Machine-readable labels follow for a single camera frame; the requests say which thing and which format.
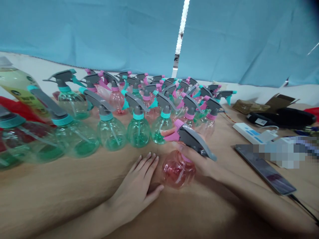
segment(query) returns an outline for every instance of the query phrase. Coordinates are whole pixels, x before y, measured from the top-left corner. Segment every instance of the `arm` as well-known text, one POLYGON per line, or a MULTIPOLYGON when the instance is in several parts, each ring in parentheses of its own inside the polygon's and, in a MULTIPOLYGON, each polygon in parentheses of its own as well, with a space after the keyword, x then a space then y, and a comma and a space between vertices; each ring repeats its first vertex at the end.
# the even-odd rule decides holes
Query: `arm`
POLYGON ((155 154, 139 157, 115 194, 105 203, 77 217, 38 239, 51 238, 103 238, 118 227, 132 221, 150 205, 163 190, 159 185, 147 194, 153 172, 159 162, 155 154))
POLYGON ((274 228, 297 236, 319 235, 314 221, 280 196, 202 157, 183 144, 173 142, 173 145, 194 162, 200 173, 222 183, 274 228))

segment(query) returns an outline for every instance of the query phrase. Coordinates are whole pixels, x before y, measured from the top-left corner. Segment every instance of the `finger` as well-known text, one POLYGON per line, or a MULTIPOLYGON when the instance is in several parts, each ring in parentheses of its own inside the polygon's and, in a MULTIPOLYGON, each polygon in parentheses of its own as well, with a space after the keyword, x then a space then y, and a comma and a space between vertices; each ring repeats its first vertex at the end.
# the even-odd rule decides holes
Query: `finger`
POLYGON ((139 162, 141 161, 142 159, 142 155, 139 156, 139 158, 137 159, 137 161, 133 164, 133 166, 131 167, 129 173, 133 172, 134 169, 136 169, 136 166, 139 164, 139 162))
POLYGON ((146 174, 145 174, 145 180, 150 183, 151 179, 152 179, 152 176, 153 176, 153 173, 157 167, 159 163, 159 157, 157 156, 155 158, 155 160, 153 161, 153 163, 150 165, 150 167, 148 168, 146 174))
POLYGON ((152 193, 148 194, 144 200, 145 207, 150 205, 159 197, 160 192, 164 189, 163 185, 159 185, 152 193))
POLYGON ((151 158, 149 158, 145 164, 143 165, 143 167, 141 168, 141 173, 143 174, 143 177, 145 177, 145 174, 147 172, 147 170, 149 169, 149 167, 153 164, 154 160, 156 158, 156 154, 153 154, 151 158))
POLYGON ((147 160, 149 160, 149 158, 151 157, 151 155, 152 155, 152 153, 149 152, 148 155, 146 155, 146 157, 143 158, 143 159, 139 162, 139 164, 136 166, 136 169, 135 169, 135 170, 136 170, 136 171, 140 170, 140 169, 144 166, 145 162, 146 162, 147 160))
POLYGON ((172 129, 169 129, 169 130, 161 130, 160 134, 165 137, 167 135, 170 135, 170 134, 174 133, 175 130, 176 130, 176 128, 172 128, 172 129))

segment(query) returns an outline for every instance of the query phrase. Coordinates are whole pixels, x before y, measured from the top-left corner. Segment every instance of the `hand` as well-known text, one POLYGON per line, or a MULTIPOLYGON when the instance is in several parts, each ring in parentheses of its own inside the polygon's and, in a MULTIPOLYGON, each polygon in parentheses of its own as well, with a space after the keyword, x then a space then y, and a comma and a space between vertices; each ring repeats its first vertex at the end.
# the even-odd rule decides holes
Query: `hand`
MULTIPOLYGON (((162 131, 161 135, 167 136, 174 133, 175 128, 169 129, 167 131, 162 131)), ((196 166, 197 171, 204 175, 212 178, 216 178, 220 171, 220 166, 213 160, 201 156, 194 149, 182 144, 181 142, 172 142, 172 145, 183 155, 187 156, 196 166)))
POLYGON ((140 156, 116 193, 107 201, 115 217, 114 219, 120 225, 132 221, 157 199, 160 192, 164 189, 163 185, 159 185, 153 192, 147 194, 158 162, 158 156, 152 155, 151 152, 143 159, 140 156))

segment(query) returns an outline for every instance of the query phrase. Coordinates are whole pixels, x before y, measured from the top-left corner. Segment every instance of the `cardboard box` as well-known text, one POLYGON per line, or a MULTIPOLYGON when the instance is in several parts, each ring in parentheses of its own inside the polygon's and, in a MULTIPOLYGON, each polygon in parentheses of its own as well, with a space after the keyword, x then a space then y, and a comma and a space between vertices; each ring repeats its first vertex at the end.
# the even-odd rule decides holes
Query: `cardboard box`
POLYGON ((280 108, 285 108, 294 104, 299 99, 295 99, 289 96, 281 95, 280 93, 275 94, 270 100, 267 101, 266 105, 270 106, 267 110, 267 113, 277 113, 277 110, 280 108))

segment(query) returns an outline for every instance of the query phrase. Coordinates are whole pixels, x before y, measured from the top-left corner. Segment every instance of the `white wall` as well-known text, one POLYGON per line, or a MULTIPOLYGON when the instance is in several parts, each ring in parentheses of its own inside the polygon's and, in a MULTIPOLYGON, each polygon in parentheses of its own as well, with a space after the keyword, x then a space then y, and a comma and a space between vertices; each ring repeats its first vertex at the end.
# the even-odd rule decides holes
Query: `white wall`
MULTIPOLYGON (((63 71, 66 69, 74 68, 77 73, 76 76, 78 79, 82 79, 86 76, 86 72, 82 68, 62 65, 46 60, 42 60, 35 57, 30 57, 21 54, 0 52, 0 56, 6 56, 13 65, 30 74, 38 82, 42 90, 48 94, 52 95, 53 92, 57 90, 57 86, 51 82, 44 82, 42 80, 49 78, 56 72, 63 71)), ((174 70, 172 77, 176 76, 177 71, 174 70)), ((209 85, 210 82, 200 81, 200 84, 209 85)), ((294 87, 281 87, 270 88, 270 87, 256 87, 249 85, 238 85, 235 83, 224 83, 227 85, 227 90, 236 90, 237 94, 232 97, 232 103, 235 103, 238 99, 242 100, 254 100, 257 103, 264 104, 266 103, 274 94, 281 93, 290 97, 300 99, 299 103, 309 104, 312 106, 319 106, 319 85, 303 85, 303 86, 294 86, 294 87)), ((72 90, 77 90, 78 85, 74 83, 68 84, 72 90)), ((0 95, 12 99, 9 93, 4 89, 0 88, 0 95)))

